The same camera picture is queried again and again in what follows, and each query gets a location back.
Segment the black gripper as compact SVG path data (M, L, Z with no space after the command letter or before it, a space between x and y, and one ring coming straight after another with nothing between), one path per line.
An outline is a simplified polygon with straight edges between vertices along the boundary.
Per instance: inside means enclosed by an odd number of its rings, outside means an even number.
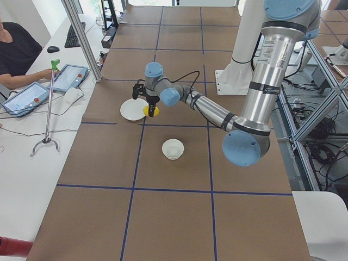
M157 96L157 95L152 96L152 95L146 93L146 101L149 104L148 115L149 115L149 117L154 117L155 110L156 110L156 104L159 102L159 96Z

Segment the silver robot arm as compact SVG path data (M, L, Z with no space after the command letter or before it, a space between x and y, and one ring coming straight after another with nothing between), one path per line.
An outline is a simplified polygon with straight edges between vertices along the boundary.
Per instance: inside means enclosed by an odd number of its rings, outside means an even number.
M170 83L162 65L151 62L145 68L142 92L150 105L149 116L154 115L159 101L168 107L182 101L227 132L222 150L231 163L242 167L255 164L270 147L268 122L294 46L317 36L320 8L320 1L264 1L265 19L260 28L264 41L241 115L231 113L193 87Z

